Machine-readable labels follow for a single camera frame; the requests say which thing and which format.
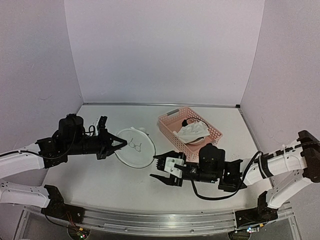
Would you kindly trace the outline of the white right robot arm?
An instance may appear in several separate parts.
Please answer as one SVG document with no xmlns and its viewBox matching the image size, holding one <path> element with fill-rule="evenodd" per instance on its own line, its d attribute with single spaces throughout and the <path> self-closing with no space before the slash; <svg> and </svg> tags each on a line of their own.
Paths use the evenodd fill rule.
<svg viewBox="0 0 320 240">
<path fill-rule="evenodd" d="M 226 161 L 226 152 L 208 143 L 198 152 L 198 162 L 189 162 L 183 152 L 169 151 L 154 156 L 158 171 L 169 176 L 151 174 L 167 186 L 181 187 L 190 181 L 194 194 L 205 201 L 222 201 L 240 190 L 262 180 L 288 173 L 286 179 L 262 194 L 263 202 L 252 209 L 252 218 L 262 222 L 272 209 L 278 209 L 286 200 L 312 183 L 320 181 L 320 141 L 309 131 L 302 130 L 298 139 L 281 149 L 263 153 L 257 151 L 242 168 L 244 160 Z M 217 183 L 224 196 L 208 197 L 198 193 L 196 182 Z"/>
</svg>

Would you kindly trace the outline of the white bra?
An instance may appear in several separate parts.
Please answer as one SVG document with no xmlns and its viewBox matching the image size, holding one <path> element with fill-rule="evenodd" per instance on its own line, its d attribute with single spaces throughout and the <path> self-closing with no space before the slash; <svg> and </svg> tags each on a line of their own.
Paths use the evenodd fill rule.
<svg viewBox="0 0 320 240">
<path fill-rule="evenodd" d="M 173 134 L 184 144 L 198 145 L 210 135 L 209 124 L 200 118 L 189 117 L 182 121 L 179 131 Z"/>
</svg>

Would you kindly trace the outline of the white mesh laundry bag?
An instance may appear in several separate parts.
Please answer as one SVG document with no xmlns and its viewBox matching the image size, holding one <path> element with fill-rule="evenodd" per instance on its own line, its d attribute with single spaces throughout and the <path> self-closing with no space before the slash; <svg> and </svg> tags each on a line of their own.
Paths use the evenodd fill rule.
<svg viewBox="0 0 320 240">
<path fill-rule="evenodd" d="M 115 152 L 120 162 L 135 169 L 144 169 L 153 163 L 156 147 L 145 128 L 124 128 L 116 136 L 127 141 L 126 146 Z"/>
</svg>

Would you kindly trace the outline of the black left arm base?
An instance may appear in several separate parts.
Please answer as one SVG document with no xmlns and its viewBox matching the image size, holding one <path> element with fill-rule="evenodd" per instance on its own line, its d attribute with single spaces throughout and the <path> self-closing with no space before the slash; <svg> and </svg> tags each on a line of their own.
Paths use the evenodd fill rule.
<svg viewBox="0 0 320 240">
<path fill-rule="evenodd" d="M 72 221 L 74 224 L 81 224 L 84 219 L 85 209 L 80 206 L 66 204 L 58 188 L 53 185 L 45 185 L 48 192 L 48 206 L 41 209 L 41 213 L 48 217 L 64 221 Z"/>
</svg>

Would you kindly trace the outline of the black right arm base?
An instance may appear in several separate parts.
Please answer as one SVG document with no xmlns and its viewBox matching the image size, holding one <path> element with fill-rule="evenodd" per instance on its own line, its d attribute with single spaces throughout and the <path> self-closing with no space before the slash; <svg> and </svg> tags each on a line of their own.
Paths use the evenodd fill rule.
<svg viewBox="0 0 320 240">
<path fill-rule="evenodd" d="M 278 208 L 270 208 L 267 203 L 267 191 L 259 195 L 257 206 L 235 212 L 236 228 L 257 226 L 278 218 Z"/>
</svg>

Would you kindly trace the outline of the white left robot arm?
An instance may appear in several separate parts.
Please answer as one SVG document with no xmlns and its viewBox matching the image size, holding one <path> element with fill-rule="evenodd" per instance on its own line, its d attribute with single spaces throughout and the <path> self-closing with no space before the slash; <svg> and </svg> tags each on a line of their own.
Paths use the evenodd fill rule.
<svg viewBox="0 0 320 240">
<path fill-rule="evenodd" d="M 84 119 L 75 113 L 58 122 L 58 129 L 50 137 L 0 155 L 1 203 L 29 205 L 48 209 L 57 219 L 67 214 L 64 198 L 53 185 L 34 186 L 28 173 L 48 170 L 66 164 L 70 156 L 94 155 L 104 160 L 125 147 L 128 142 L 109 133 L 106 116 L 101 116 L 88 130 Z"/>
</svg>

